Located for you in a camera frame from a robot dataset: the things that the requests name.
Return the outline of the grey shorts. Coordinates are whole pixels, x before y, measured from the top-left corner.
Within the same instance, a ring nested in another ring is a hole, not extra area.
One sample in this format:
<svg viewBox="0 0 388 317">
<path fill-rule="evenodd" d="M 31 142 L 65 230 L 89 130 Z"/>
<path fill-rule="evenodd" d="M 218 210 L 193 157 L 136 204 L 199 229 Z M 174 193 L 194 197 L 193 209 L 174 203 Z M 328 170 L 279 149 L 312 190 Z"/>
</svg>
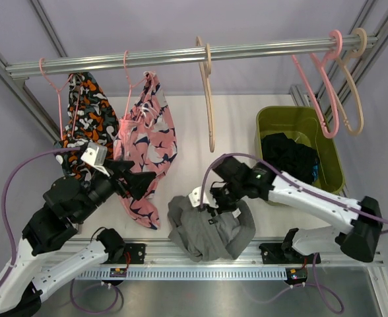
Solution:
<svg viewBox="0 0 388 317">
<path fill-rule="evenodd" d="M 236 260 L 256 233 L 253 215 L 243 200 L 235 211 L 213 217 L 192 207 L 188 197 L 175 196 L 168 203 L 168 220 L 168 238 L 194 262 Z"/>
</svg>

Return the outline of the blue orange skull shorts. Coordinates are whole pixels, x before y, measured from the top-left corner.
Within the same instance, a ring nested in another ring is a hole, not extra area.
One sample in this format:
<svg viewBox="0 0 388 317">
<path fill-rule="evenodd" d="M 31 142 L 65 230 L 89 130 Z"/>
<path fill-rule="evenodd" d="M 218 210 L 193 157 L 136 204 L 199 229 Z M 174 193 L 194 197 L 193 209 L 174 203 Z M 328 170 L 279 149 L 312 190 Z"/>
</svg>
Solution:
<svg viewBox="0 0 388 317">
<path fill-rule="evenodd" d="M 313 176 L 313 183 L 315 183 L 318 180 L 319 177 L 319 165 L 320 165 L 320 160 L 319 158 L 315 159 L 313 168 L 312 168 L 312 176 Z"/>
</svg>

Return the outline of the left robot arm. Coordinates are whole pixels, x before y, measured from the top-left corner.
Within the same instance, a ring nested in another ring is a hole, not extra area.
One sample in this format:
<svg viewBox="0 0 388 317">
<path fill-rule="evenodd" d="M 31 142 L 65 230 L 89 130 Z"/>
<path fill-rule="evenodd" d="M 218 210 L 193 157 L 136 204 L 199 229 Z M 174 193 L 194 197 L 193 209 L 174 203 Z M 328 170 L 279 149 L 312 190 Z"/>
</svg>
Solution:
<svg viewBox="0 0 388 317">
<path fill-rule="evenodd" d="M 62 286 L 98 264 L 128 258 L 125 242 L 115 229 L 104 229 L 90 244 L 54 267 L 45 263 L 76 235 L 83 223 L 113 194 L 141 198 L 155 172 L 133 172 L 132 161 L 107 161 L 91 185 L 57 179 L 43 194 L 45 203 L 22 230 L 18 247 L 0 274 L 0 316 L 33 316 Z"/>
</svg>

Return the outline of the beige wooden hanger with grey shorts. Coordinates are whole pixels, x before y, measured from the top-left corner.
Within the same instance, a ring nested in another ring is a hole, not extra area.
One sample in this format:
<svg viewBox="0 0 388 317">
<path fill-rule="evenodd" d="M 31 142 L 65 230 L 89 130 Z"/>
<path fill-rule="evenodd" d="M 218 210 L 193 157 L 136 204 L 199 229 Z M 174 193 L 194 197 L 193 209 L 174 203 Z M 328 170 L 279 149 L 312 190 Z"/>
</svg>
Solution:
<svg viewBox="0 0 388 317">
<path fill-rule="evenodd" d="M 213 102 L 212 102 L 212 91 L 211 91 L 210 80 L 209 80 L 209 76 L 212 73 L 210 45 L 208 43 L 203 44 L 203 41 L 200 36 L 196 37 L 195 44 L 198 47 L 203 47 L 205 49 L 205 54 L 206 54 L 205 60 L 202 62 L 199 62 L 199 69 L 200 69 L 201 79 L 203 83 L 203 90 L 205 93 L 205 103 L 207 108 L 209 151 L 213 153 L 215 150 L 216 140 L 214 135 L 214 118 L 213 118 L 214 112 L 213 112 Z"/>
</svg>

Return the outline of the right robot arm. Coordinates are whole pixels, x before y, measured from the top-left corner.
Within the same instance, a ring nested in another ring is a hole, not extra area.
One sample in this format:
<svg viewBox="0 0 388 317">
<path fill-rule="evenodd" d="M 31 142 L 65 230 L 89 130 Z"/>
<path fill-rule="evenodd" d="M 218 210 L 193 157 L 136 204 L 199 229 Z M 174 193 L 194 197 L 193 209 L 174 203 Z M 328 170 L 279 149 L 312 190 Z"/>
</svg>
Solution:
<svg viewBox="0 0 388 317">
<path fill-rule="evenodd" d="M 287 205 L 327 223 L 317 229 L 290 229 L 281 247 L 285 260 L 296 262 L 319 252 L 341 251 L 360 262 L 373 261 L 383 229 L 376 199 L 366 196 L 358 201 L 326 192 L 263 160 L 249 167 L 224 155 L 211 169 L 224 182 L 210 189 L 219 213 L 233 211 L 239 200 L 248 197 Z"/>
</svg>

